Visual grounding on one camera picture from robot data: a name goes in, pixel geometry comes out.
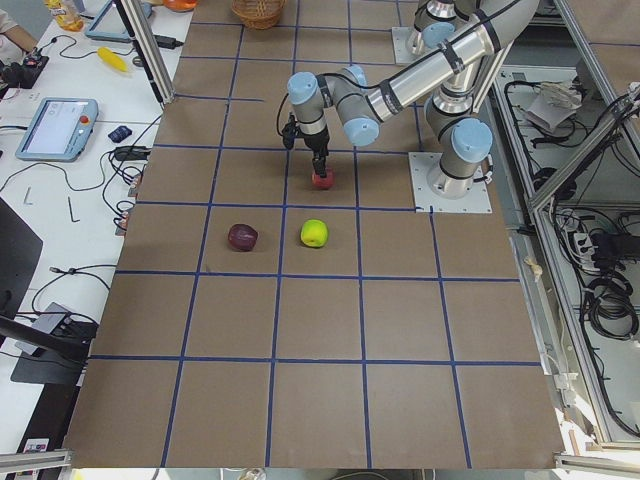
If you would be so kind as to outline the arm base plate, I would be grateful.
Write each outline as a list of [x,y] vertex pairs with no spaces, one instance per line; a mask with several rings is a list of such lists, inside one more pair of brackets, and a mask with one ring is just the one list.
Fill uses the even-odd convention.
[[393,27],[391,37],[397,65],[411,64],[424,55],[423,33],[414,27]]
[[448,177],[440,165],[441,153],[408,154],[414,208],[419,213],[491,214],[488,184],[481,163],[472,177]]

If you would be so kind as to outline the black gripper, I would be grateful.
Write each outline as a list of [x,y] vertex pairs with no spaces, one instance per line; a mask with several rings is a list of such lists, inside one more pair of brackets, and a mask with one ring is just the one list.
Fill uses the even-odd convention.
[[325,169],[328,165],[329,131],[322,130],[314,134],[303,133],[302,138],[305,145],[313,152],[314,175],[322,177],[322,164]]

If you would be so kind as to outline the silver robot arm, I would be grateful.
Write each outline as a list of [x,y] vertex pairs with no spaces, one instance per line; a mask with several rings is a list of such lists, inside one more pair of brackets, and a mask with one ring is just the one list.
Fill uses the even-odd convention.
[[405,46],[409,53],[422,55],[428,49],[435,48],[468,19],[463,1],[420,0]]
[[325,112],[334,108],[349,142],[372,144],[381,125],[422,96],[425,117],[442,146],[438,163],[427,175],[431,190],[446,199],[464,197],[493,143],[489,127],[472,114],[477,92],[490,84],[481,73],[483,60],[498,61],[533,18],[535,1],[483,1],[449,4],[454,20],[439,24],[424,39],[427,52],[394,75],[374,85],[361,67],[335,73],[297,72],[287,82],[293,111],[278,133],[286,149],[302,139],[312,152],[316,178],[328,176],[329,129]]

